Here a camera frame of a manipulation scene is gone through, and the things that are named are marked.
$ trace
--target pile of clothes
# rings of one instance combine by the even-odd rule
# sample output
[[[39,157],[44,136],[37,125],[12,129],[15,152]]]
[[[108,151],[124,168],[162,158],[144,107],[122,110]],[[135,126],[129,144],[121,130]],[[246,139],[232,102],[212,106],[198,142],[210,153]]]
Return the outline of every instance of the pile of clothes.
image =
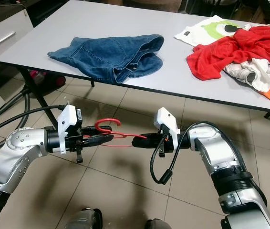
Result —
[[[225,70],[270,99],[270,26],[246,29],[237,28],[233,36],[197,45],[187,57],[188,65],[200,80],[218,79]]]

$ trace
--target metal table leg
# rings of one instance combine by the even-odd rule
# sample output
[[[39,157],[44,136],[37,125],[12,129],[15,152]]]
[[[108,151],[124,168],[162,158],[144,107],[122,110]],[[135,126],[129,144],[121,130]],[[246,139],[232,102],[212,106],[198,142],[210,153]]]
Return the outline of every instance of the metal table leg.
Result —
[[[40,93],[39,88],[36,86],[33,79],[31,78],[28,70],[24,69],[24,68],[18,68],[18,70],[20,71],[20,73],[24,77],[26,85],[32,91],[32,93],[35,95],[35,97],[39,101],[40,105],[42,107],[48,106],[48,104],[44,100],[44,97]],[[51,110],[45,110],[45,113],[47,114],[47,116],[50,119],[50,121],[51,121],[52,125],[54,126],[54,128],[58,129],[58,122],[57,122],[56,118],[54,117],[53,113],[51,112]]]
[[[269,118],[270,117],[270,112],[267,112],[264,117]]]

